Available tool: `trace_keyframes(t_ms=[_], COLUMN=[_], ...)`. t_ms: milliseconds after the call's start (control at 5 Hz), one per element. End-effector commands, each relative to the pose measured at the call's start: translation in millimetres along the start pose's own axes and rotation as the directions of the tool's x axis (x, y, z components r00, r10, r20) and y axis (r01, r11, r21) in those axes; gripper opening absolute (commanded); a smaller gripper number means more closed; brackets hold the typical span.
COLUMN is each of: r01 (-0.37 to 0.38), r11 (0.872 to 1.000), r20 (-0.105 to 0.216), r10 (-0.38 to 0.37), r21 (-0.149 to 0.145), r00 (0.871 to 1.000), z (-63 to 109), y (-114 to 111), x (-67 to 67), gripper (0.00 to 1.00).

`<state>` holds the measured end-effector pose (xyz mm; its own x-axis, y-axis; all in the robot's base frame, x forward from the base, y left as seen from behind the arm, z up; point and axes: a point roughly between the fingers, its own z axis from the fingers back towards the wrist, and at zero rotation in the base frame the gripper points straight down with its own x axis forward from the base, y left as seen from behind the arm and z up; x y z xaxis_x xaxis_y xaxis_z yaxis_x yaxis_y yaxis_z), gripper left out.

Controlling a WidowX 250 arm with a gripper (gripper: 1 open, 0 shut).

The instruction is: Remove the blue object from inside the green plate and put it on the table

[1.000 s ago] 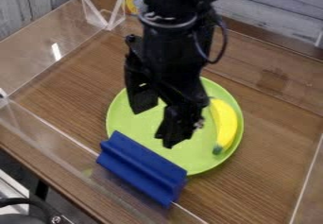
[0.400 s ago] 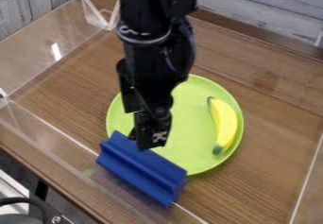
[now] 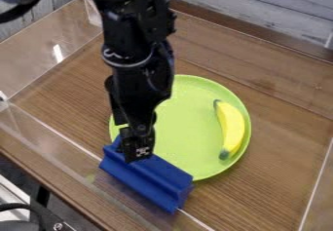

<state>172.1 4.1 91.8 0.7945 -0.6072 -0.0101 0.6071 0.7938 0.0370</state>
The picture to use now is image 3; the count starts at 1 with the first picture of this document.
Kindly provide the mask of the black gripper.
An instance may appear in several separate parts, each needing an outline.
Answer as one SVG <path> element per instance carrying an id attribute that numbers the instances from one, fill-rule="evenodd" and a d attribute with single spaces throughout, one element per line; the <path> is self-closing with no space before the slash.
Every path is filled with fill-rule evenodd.
<path id="1" fill-rule="evenodd" d="M 103 59 L 114 71 L 104 85 L 115 123 L 128 125 L 120 129 L 119 151 L 131 163 L 150 158 L 154 153 L 155 109 L 172 94 L 174 50 L 170 42 L 163 41 L 152 46 L 144 59 L 122 56 L 111 49 L 103 50 Z"/>

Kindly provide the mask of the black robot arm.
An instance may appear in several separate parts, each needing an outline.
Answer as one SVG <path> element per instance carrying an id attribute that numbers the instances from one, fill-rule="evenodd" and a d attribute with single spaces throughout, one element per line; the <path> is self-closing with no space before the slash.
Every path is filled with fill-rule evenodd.
<path id="1" fill-rule="evenodd" d="M 0 23 L 20 18 L 40 0 L 2 0 L 14 5 Z M 102 17 L 102 57 L 112 68 L 106 89 L 122 127 L 119 152 L 127 162 L 152 156 L 156 107 L 171 97 L 175 56 L 168 36 L 178 15 L 170 0 L 91 0 Z"/>

